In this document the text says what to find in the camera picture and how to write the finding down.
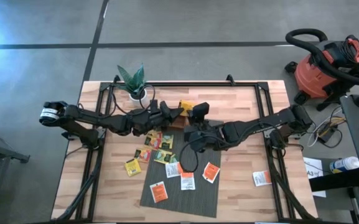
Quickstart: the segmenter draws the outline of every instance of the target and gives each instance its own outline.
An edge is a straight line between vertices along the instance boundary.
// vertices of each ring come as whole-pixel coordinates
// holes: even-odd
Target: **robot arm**
[[[218,126],[211,126],[204,120],[208,110],[209,104],[202,103],[188,111],[190,126],[185,127],[185,141],[189,142],[195,152],[204,152],[208,146],[215,151],[227,151],[238,146],[248,136],[270,129],[269,144],[275,149],[282,149],[290,135],[304,134],[313,123],[305,109],[298,105],[252,121],[232,121]]]
[[[140,136],[155,128],[168,127],[183,110],[183,108],[170,109],[164,101],[158,108],[157,100],[153,100],[150,110],[135,109],[124,115],[105,116],[75,105],[68,105],[64,101],[56,101],[44,103],[39,121],[45,126],[61,127],[67,131],[62,134],[66,138],[68,135],[77,136],[83,144],[95,148],[99,146],[99,132],[84,128],[77,121],[107,128],[120,136],[126,136],[131,132],[135,136]]]

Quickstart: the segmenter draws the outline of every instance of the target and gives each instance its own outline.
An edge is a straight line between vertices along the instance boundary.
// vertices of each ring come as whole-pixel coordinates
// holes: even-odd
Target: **white cable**
[[[333,115],[330,115],[328,118],[326,118],[323,122],[321,122],[315,129],[314,131],[312,131],[312,134],[310,134],[309,139],[308,139],[308,147],[312,147],[316,142],[318,137],[316,136],[315,141],[309,145],[310,140],[312,139],[312,137],[315,135],[315,132],[321,127],[321,125],[323,125],[326,121],[328,121],[332,116],[334,116],[335,114],[339,113],[342,111],[342,108],[340,108],[338,111],[334,112]]]

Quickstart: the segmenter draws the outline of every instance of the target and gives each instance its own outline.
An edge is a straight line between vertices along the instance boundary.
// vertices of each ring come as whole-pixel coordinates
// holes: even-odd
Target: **wooden table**
[[[284,82],[275,80],[268,83],[274,112],[287,108],[290,104]],[[100,82],[84,83],[80,103],[85,109],[95,110],[99,85]],[[114,90],[114,94],[118,104],[125,110],[134,109],[126,92]],[[196,103],[206,101],[210,104],[207,119],[248,121],[259,118],[255,90],[249,87],[156,87],[156,99],[166,101],[170,107],[177,107],[179,100]],[[222,152],[217,218],[139,206],[147,164],[141,164],[140,174],[128,177],[124,163],[134,156],[135,148],[142,146],[144,139],[143,136],[122,137],[108,132],[94,222],[277,221],[271,185],[255,187],[252,178],[253,172],[268,170],[261,133],[250,136],[238,147]],[[68,152],[79,146],[79,141],[71,142]],[[286,150],[284,160],[290,188],[307,211],[317,217],[301,150],[298,147],[288,147]],[[85,158],[84,149],[71,154],[65,160],[52,218],[61,215],[78,193]],[[287,214],[283,192],[281,192],[281,201],[283,210]],[[88,203],[85,202],[85,211],[88,210],[87,205]]]

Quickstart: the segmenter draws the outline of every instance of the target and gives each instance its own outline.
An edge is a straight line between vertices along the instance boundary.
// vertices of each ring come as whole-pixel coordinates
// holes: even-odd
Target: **black hose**
[[[294,38],[294,36],[302,35],[302,34],[314,35],[314,36],[318,37],[320,41],[327,40],[326,35],[320,30],[296,29],[296,30],[289,32],[286,35],[286,41],[292,45],[295,45],[297,47],[300,47],[302,49],[309,51],[312,54],[312,56],[316,59],[317,64],[328,73],[327,75],[330,75],[330,76],[337,78],[341,81],[350,82],[354,85],[359,85],[359,77],[354,77],[352,75],[349,75],[347,73],[343,73],[343,72],[337,70],[327,60],[327,58],[324,56],[323,52],[319,48],[317,48],[315,45]]]

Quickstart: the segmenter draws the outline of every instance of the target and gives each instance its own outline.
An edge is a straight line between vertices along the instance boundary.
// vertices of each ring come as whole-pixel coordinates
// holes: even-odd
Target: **table leg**
[[[309,179],[309,183],[313,192],[342,187],[359,187],[359,168]]]

